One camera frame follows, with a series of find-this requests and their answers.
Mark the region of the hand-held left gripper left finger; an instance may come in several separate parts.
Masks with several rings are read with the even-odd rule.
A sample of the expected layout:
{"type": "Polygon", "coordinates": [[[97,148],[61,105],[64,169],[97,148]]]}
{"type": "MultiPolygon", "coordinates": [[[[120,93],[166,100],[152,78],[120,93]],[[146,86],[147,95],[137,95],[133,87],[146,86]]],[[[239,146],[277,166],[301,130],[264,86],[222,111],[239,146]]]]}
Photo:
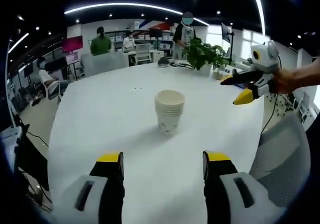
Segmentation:
{"type": "Polygon", "coordinates": [[[69,185],[54,204],[55,223],[122,223],[124,154],[100,156],[90,174],[69,185]]]}

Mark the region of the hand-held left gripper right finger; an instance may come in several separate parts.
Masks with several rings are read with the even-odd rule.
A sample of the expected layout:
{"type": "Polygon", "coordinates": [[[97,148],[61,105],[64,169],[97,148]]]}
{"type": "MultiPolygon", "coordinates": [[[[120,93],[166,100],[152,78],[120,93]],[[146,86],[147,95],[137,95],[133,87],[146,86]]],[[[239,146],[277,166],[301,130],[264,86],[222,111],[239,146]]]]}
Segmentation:
{"type": "Polygon", "coordinates": [[[207,223],[275,223],[284,213],[267,189],[246,172],[238,172],[221,152],[205,150],[204,196],[207,223]]]}

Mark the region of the person's right hand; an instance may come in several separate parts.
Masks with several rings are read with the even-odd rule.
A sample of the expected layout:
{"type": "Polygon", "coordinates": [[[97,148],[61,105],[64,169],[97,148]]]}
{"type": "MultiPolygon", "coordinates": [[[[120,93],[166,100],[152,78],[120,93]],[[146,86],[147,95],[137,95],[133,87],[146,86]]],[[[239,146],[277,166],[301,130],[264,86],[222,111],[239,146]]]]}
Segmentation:
{"type": "Polygon", "coordinates": [[[300,70],[279,69],[273,76],[277,93],[288,94],[301,87],[300,70]]]}

